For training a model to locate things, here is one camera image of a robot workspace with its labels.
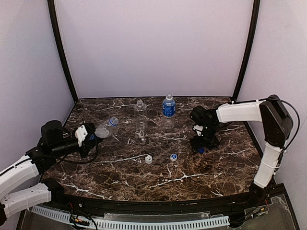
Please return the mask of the blue label water bottle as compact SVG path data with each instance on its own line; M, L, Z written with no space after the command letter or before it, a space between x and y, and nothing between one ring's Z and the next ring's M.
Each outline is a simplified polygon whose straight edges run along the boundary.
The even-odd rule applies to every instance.
M171 93L163 100L164 127L172 129L175 125L176 102Z

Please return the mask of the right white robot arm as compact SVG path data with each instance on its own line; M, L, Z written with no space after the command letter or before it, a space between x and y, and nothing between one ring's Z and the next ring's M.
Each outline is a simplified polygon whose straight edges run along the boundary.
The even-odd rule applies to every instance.
M189 115L194 122L192 130L195 133L190 140L192 150L201 152L218 147L220 141L216 134L223 124L261 123L265 148L252 185L265 189L278 169L294 126L293 119L285 107L286 104L273 94L259 100L225 103L214 109L197 106Z

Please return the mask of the white clear bottle cap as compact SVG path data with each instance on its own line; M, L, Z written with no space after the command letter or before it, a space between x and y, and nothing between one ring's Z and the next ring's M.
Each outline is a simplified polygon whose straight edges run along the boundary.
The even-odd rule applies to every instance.
M147 155L147 156L145 157L145 163L146 163L146 164L151 164L152 162L153 162L152 156L151 156L151 155Z

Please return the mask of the pepsi label bottle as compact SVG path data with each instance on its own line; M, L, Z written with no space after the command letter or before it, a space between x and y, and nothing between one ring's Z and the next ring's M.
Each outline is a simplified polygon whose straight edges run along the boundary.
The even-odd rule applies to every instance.
M91 140L94 140L95 137L105 139L115 134L118 126L118 118L111 117L103 123L99 124L95 128L94 134L91 136Z

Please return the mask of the clear unlabeled plastic bottle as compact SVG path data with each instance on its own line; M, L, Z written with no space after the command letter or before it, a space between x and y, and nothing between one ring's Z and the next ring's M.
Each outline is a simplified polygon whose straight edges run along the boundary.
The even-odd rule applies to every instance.
M148 122L147 105L141 99L138 99L133 109L136 134L141 140L144 140Z

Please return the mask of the white blue bottle cap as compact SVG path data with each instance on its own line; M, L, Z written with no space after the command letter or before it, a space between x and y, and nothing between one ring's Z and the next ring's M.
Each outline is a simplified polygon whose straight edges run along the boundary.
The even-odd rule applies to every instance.
M177 155L176 154L171 154L170 155L170 160L171 161L176 161L177 160Z

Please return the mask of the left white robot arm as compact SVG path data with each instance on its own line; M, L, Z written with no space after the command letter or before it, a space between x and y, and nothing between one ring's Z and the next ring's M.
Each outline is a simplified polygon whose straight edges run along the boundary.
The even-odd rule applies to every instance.
M13 190L57 163L81 165L93 162L101 142L93 123L83 123L73 133L58 120L43 125L37 146L0 173L0 223L4 224L15 213L33 206L61 202L64 188L53 178L19 192Z

